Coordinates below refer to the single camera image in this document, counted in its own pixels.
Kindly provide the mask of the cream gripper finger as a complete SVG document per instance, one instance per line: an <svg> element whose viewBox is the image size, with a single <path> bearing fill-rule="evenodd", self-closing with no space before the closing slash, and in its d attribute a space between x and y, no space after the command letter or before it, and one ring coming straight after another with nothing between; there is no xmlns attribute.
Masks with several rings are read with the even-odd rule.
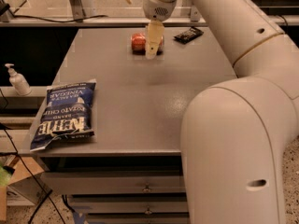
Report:
<svg viewBox="0 0 299 224"><path fill-rule="evenodd" d="M164 34L164 25L161 21L151 20L146 27L145 37L146 37L146 58L153 59L158 52L158 48L162 41Z"/></svg>

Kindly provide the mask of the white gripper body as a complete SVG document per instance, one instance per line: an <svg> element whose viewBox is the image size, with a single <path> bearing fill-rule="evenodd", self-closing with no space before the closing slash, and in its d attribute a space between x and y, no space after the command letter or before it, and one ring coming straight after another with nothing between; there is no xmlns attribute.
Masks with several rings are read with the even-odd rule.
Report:
<svg viewBox="0 0 299 224"><path fill-rule="evenodd" d="M143 0L143 11L149 20L165 21L170 18L177 0Z"/></svg>

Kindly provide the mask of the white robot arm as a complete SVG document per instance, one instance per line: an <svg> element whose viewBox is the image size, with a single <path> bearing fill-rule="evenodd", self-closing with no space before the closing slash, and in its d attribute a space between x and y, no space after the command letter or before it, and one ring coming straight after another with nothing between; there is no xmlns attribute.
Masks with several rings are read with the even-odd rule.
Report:
<svg viewBox="0 0 299 224"><path fill-rule="evenodd" d="M236 77L195 96L180 149L191 224L286 224L283 152L299 132L298 48L251 0L192 0ZM176 0L144 0L167 20Z"/></svg>

